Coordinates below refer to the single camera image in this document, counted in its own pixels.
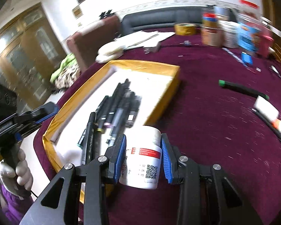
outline qr code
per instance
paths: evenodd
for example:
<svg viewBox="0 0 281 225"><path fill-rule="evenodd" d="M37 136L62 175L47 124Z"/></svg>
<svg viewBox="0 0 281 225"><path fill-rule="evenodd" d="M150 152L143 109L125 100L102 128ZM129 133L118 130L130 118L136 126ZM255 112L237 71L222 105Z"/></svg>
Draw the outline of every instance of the qr code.
<svg viewBox="0 0 281 225"><path fill-rule="evenodd" d="M156 179L157 166L147 165L146 179Z"/></svg>

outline wooden cabinet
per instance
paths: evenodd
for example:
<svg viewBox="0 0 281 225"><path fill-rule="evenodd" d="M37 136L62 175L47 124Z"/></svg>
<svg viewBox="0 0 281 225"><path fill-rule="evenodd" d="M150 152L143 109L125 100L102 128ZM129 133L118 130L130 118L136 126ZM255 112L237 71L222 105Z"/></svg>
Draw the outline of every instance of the wooden cabinet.
<svg viewBox="0 0 281 225"><path fill-rule="evenodd" d="M39 107L54 89L49 80L66 54L41 6L17 17L0 34L0 83L18 95L18 112Z"/></svg>

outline black marker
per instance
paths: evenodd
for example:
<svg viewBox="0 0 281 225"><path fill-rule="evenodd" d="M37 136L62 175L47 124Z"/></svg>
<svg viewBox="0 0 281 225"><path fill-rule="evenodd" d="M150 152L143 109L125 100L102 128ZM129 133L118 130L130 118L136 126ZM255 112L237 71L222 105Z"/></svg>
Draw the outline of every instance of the black marker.
<svg viewBox="0 0 281 225"><path fill-rule="evenodd" d="M241 84L231 83L224 80L218 81L219 86L222 88L226 88L235 92L242 93L244 95L252 96L254 98L257 98L258 96L261 96L262 98L266 99L267 101L270 99L268 95L261 93L255 89L245 87Z"/></svg>
<svg viewBox="0 0 281 225"><path fill-rule="evenodd" d="M83 141L81 164L87 165L92 160L92 150L94 141L96 113L92 112L86 126L85 137Z"/></svg>
<svg viewBox="0 0 281 225"><path fill-rule="evenodd" d="M105 123L106 117L109 113L109 110L112 106L112 103L114 102L114 98L117 94L117 91L120 89L121 83L118 83L116 89L114 90L114 93L111 97L109 97L107 103L104 105L104 109L102 110L102 116L98 120L98 131L103 132L103 125Z"/></svg>
<svg viewBox="0 0 281 225"><path fill-rule="evenodd" d="M131 93L131 91L129 89L126 89L126 92L119 103L116 113L114 114L112 123L106 129L106 133L108 133L109 139L110 139L110 134L111 134L113 128L119 123L119 119L122 115L122 112L124 111L124 105L127 102L128 98L130 96L130 93Z"/></svg>
<svg viewBox="0 0 281 225"><path fill-rule="evenodd" d="M129 98L125 102L125 105L124 105L121 115L119 117L119 121L116 123L116 125L112 129L112 132L110 134L110 139L107 140L107 142L106 142L109 147L114 145L114 142L116 141L118 134L125 127L128 113L130 110L130 106L131 106L131 103L132 103L132 100L134 99L134 97L135 97L135 93L131 92Z"/></svg>
<svg viewBox="0 0 281 225"><path fill-rule="evenodd" d="M126 122L126 128L131 128L134 125L140 104L141 104L141 97L135 96L135 98L132 102L131 108L130 108L130 113L129 113L127 122Z"/></svg>
<svg viewBox="0 0 281 225"><path fill-rule="evenodd" d="M86 132L86 128L84 129L83 134L81 135L77 144L80 148L83 148L83 140L84 140L85 132Z"/></svg>
<svg viewBox="0 0 281 225"><path fill-rule="evenodd" d="M103 100L100 102L99 106L96 109L96 122L99 120L99 118L102 116L102 111L104 108L104 104L107 102L109 96L104 96Z"/></svg>
<svg viewBox="0 0 281 225"><path fill-rule="evenodd" d="M104 126L110 126L111 122L114 118L114 114L116 113L117 106L120 102L120 100L123 98L124 93L126 93L126 90L129 89L130 81L128 79L125 80L123 84L121 84L120 89L117 92L116 97L114 98L114 102L111 106L111 109L109 111L109 114L106 118L106 121L104 123Z"/></svg>
<svg viewBox="0 0 281 225"><path fill-rule="evenodd" d="M258 110L252 108L252 111L274 132L274 134L278 137L281 143L281 133Z"/></svg>

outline decorative wall border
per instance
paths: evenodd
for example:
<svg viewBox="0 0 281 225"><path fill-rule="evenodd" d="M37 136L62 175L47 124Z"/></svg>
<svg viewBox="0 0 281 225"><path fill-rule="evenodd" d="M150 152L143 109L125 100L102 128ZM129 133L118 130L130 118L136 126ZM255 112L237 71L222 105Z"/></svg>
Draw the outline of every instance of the decorative wall border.
<svg viewBox="0 0 281 225"><path fill-rule="evenodd" d="M223 2L218 0L161 0L155 2L144 3L133 7L122 9L116 12L117 16L122 20L123 17L130 13L143 12L159 8L167 7L183 7L183 6L207 6L216 5L220 7L239 9L238 4Z"/></svg>

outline green cloth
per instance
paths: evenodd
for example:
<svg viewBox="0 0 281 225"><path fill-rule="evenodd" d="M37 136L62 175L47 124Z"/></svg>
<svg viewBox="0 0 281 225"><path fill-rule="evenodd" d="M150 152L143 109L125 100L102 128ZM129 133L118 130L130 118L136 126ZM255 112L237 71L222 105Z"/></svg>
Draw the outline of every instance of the green cloth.
<svg viewBox="0 0 281 225"><path fill-rule="evenodd" d="M61 65L60 65L59 69L57 69L51 75L50 83L53 83L57 79L57 77L61 74L61 72L63 71L64 68L72 66L74 63L77 63L77 60L76 60L74 54L71 53L71 54L67 55L66 58L61 61Z"/></svg>

